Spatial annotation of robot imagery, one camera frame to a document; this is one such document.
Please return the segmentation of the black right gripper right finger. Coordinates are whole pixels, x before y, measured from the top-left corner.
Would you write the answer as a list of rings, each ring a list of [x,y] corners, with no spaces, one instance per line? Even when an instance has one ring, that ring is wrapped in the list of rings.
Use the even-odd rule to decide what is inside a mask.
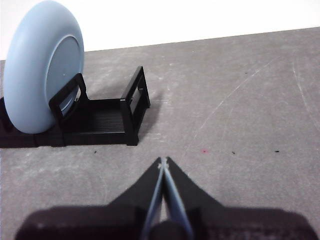
[[[280,208],[230,207],[196,185],[170,158],[164,167],[170,216],[193,240],[314,240],[301,214]]]

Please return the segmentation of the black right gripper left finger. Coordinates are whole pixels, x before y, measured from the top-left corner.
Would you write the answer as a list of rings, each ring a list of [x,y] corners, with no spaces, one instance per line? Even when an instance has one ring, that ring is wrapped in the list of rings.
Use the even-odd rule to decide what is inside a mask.
[[[37,210],[23,221],[15,239],[139,240],[159,205],[162,173],[162,160],[157,158],[132,186],[108,204]]]

